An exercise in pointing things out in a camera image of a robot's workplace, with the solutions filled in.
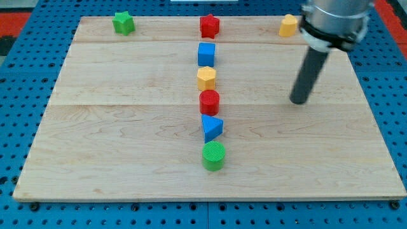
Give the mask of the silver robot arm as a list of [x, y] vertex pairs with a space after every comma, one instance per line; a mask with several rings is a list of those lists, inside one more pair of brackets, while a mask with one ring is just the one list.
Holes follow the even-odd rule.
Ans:
[[307, 0], [301, 6], [301, 35], [318, 52], [349, 52], [367, 34], [374, 5], [374, 0]]

